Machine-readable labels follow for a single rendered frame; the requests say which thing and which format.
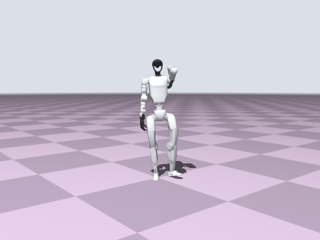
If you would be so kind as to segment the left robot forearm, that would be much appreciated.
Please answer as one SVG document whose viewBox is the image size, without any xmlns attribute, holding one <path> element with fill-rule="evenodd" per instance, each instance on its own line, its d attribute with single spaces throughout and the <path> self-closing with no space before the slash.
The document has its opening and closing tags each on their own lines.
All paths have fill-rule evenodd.
<svg viewBox="0 0 320 240">
<path fill-rule="evenodd" d="M 175 68 L 175 66 L 168 66 L 167 70 L 168 70 L 168 74 L 170 75 L 170 68 Z M 176 69 L 177 70 L 177 69 Z"/>
</svg>

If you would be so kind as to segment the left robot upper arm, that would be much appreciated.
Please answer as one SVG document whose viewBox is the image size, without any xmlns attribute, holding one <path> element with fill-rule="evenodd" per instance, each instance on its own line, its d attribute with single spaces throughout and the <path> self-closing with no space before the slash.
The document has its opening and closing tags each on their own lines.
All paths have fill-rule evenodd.
<svg viewBox="0 0 320 240">
<path fill-rule="evenodd" d="M 171 80 L 173 80 L 173 82 L 175 81 L 175 77 L 176 77 L 176 74 L 177 74 L 176 67 L 170 68 L 169 69 L 169 73 L 170 73 L 170 75 L 167 76 L 168 84 L 171 83 Z"/>
</svg>

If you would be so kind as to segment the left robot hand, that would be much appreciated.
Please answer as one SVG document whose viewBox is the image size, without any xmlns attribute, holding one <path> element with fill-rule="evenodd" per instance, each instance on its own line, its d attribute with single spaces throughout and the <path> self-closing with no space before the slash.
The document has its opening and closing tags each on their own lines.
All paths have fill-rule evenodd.
<svg viewBox="0 0 320 240">
<path fill-rule="evenodd" d="M 167 88 L 170 89 L 172 87 L 172 84 L 173 84 L 173 80 L 171 80 L 171 82 Z"/>
</svg>

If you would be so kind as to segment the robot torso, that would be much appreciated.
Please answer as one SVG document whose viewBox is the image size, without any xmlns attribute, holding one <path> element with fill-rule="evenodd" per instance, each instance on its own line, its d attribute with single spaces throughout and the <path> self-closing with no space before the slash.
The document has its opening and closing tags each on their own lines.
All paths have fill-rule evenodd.
<svg viewBox="0 0 320 240">
<path fill-rule="evenodd" d="M 151 75 L 149 77 L 149 96 L 153 103 L 158 103 L 155 106 L 154 118 L 155 121 L 165 121 L 167 119 L 166 110 L 163 104 L 168 96 L 168 78 L 164 75 L 156 76 Z"/>
</svg>

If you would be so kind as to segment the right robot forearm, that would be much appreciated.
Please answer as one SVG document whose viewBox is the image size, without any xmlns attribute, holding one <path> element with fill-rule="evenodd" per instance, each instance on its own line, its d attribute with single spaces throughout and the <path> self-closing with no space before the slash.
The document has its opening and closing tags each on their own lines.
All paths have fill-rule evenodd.
<svg viewBox="0 0 320 240">
<path fill-rule="evenodd" d="M 145 116 L 146 116 L 146 105 L 147 105 L 146 102 L 142 102 L 142 96 L 141 96 L 141 98 L 140 98 L 140 114 L 139 114 L 140 117 L 142 117 L 142 114 L 145 114 Z"/>
</svg>

